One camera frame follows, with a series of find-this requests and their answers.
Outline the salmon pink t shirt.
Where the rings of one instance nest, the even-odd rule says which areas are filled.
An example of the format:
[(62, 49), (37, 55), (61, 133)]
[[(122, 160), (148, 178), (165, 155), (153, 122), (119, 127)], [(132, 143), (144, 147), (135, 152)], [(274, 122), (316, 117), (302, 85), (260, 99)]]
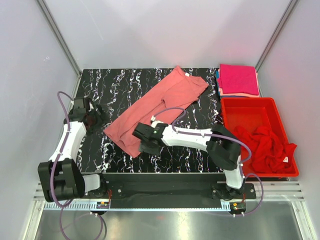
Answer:
[(192, 76), (176, 66), (169, 75), (125, 110), (105, 130), (106, 136), (133, 158), (140, 154), (140, 139), (133, 136), (138, 123), (150, 125), (151, 117), (162, 110), (157, 119), (171, 124), (181, 113), (176, 107), (186, 109), (208, 88), (200, 76)]

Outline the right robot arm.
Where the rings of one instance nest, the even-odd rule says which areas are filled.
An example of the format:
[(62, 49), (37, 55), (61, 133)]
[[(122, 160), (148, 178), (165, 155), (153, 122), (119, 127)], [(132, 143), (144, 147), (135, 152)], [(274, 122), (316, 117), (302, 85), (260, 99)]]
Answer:
[(140, 139), (139, 151), (142, 153), (159, 155), (164, 146), (206, 152), (225, 175), (225, 187), (214, 189), (218, 196), (224, 200), (232, 200), (245, 194), (245, 178), (240, 163), (242, 146), (224, 126), (189, 129), (156, 121), (152, 125), (138, 123), (132, 135)]

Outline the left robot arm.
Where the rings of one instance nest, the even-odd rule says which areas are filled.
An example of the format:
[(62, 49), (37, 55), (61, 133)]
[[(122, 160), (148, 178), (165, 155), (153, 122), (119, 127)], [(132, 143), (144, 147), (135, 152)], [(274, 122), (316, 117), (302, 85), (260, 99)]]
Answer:
[(98, 173), (82, 175), (76, 160), (83, 138), (92, 134), (106, 120), (102, 107), (89, 97), (77, 97), (64, 119), (63, 134), (48, 161), (37, 172), (47, 202), (80, 199), (91, 192), (97, 198), (108, 193), (108, 186)]

